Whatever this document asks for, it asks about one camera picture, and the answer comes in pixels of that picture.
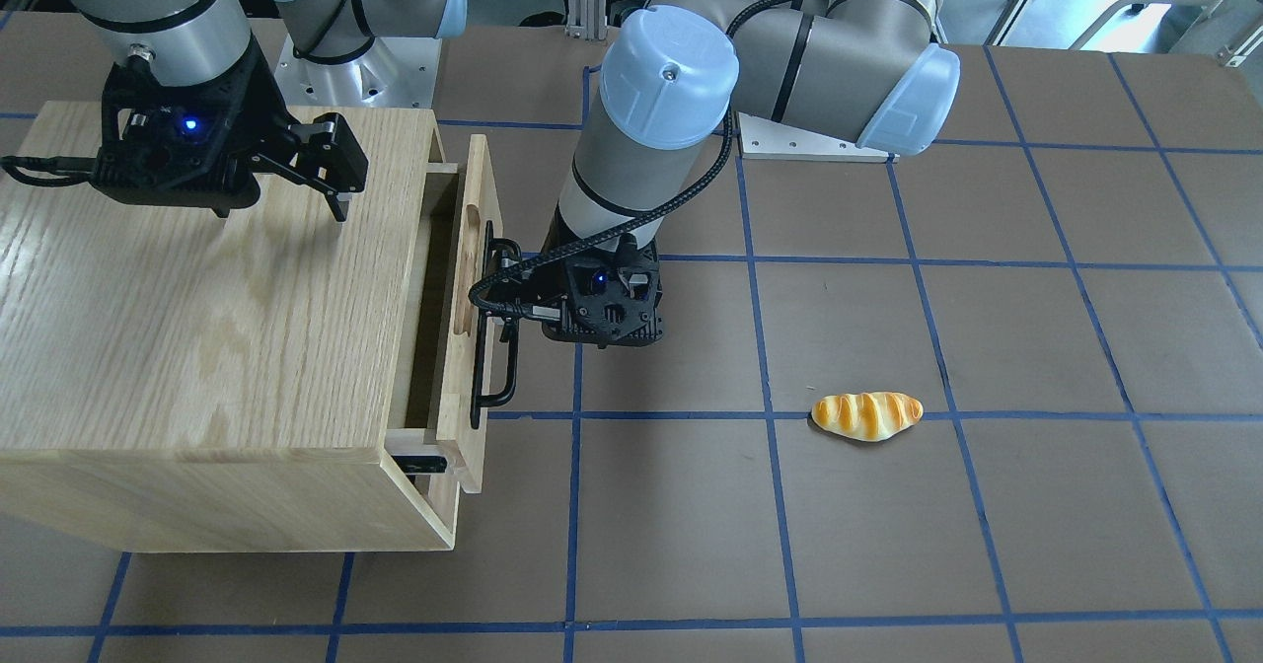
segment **open drawer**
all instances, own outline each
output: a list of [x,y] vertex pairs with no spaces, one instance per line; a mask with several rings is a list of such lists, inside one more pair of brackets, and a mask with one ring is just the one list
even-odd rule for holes
[[[346,224],[280,178],[229,218],[4,178],[0,510],[131,552],[455,546],[486,140],[447,164],[428,110],[333,110],[370,159]],[[49,102],[21,154],[99,145],[99,105]]]

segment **metal bracket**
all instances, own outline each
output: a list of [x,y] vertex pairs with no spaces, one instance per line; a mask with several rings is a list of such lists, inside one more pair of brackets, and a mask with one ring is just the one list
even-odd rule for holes
[[823,160],[823,163],[885,163],[897,160],[889,152],[856,146],[827,134],[805,131],[740,114],[741,158],[749,160]]

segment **drawer front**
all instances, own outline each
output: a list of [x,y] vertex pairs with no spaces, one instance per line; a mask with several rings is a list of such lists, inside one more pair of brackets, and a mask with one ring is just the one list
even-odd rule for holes
[[[448,453],[457,469],[457,477],[466,493],[477,493],[482,485],[482,452],[486,428],[472,428],[474,366],[477,349],[479,313],[469,301],[469,290],[481,278],[486,226],[500,231],[500,201],[496,196],[491,158],[486,136],[470,136],[470,154],[461,177],[453,218],[453,241],[450,256],[450,284],[442,326],[442,366],[434,385],[431,424],[436,443]],[[484,352],[484,375],[491,365],[491,345]],[[482,415],[486,424],[486,415]]]

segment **metal mounting plate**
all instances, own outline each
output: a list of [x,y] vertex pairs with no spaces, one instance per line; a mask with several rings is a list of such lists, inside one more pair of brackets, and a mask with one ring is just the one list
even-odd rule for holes
[[[441,38],[379,38],[403,68],[412,75],[410,86],[413,92],[405,100],[395,100],[395,93],[381,93],[378,97],[369,97],[360,106],[365,109],[432,109],[434,105],[434,83],[438,80],[438,59],[443,48]],[[277,62],[277,86],[280,87],[282,96],[289,106],[321,106],[307,93],[307,78],[304,78],[299,66],[302,61],[294,59],[294,43],[292,38],[285,38],[285,45],[280,51],[280,61]]]
[[869,150],[827,134],[773,124],[754,115],[738,115],[741,126],[741,158],[749,160],[821,160],[821,163],[885,163],[899,157]]

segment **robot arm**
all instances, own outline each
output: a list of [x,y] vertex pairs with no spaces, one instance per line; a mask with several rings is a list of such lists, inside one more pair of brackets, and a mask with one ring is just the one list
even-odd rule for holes
[[[877,150],[914,155],[938,134],[960,59],[931,42],[941,0],[830,0],[823,15],[759,11],[733,37],[733,109]],[[649,0],[727,29],[749,0]]]
[[[341,115],[285,110],[237,0],[71,0],[112,53],[96,158],[4,158],[23,183],[91,183],[125,205],[227,217],[260,196],[254,173],[306,183],[345,221],[368,159]],[[38,178],[28,172],[58,174]]]
[[[940,0],[649,0],[601,64],[541,255],[501,258],[470,298],[484,313],[541,321],[568,342],[649,345],[663,335],[654,232],[696,196],[731,146],[729,110],[917,154],[938,134],[960,78],[933,38]],[[685,182],[719,120],[719,158]]]

